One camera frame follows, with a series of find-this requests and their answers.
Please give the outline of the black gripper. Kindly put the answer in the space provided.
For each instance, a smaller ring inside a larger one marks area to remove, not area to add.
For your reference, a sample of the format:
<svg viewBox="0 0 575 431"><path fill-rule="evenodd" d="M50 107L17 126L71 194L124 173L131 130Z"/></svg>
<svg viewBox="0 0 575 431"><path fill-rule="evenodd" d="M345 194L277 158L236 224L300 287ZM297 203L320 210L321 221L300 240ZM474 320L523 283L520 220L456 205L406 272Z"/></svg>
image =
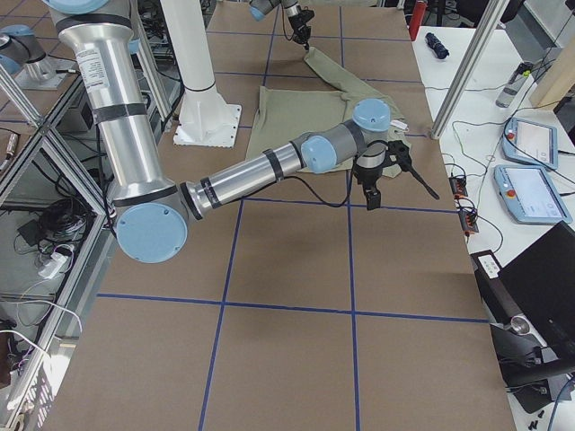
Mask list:
<svg viewBox="0 0 575 431"><path fill-rule="evenodd" d="M363 189L367 210L376 210L381 207L381 192L377 188L377 182L382 176L382 167L363 167L356 164L353 175L358 185Z"/></svg>
<svg viewBox="0 0 575 431"><path fill-rule="evenodd" d="M311 27L308 23L314 18L314 11L292 7L287 10L287 17L293 31L294 39L301 39L300 44L305 50L310 49L309 38L311 37Z"/></svg>

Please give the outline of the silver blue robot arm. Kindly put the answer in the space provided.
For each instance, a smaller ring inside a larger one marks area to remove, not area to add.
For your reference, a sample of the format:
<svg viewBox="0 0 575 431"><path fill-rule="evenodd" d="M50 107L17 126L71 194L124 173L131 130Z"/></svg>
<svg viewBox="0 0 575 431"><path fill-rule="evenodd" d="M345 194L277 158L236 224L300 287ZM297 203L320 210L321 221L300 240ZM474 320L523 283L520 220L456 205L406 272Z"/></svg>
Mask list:
<svg viewBox="0 0 575 431"><path fill-rule="evenodd" d="M306 51L310 49L312 29L309 22L314 18L313 10L303 8L297 0L252 0L249 6L252 17L258 22L280 7L287 14L292 29L292 35L287 39L303 46Z"/></svg>
<svg viewBox="0 0 575 431"><path fill-rule="evenodd" d="M327 172L364 154L389 128L388 106L365 99L334 128L304 134L198 183L175 183L160 164L131 59L130 2L51 1L49 10L59 39L75 53L103 136L118 184L116 238L132 259L159 263L172 258L187 240L190 221L301 169Z"/></svg>

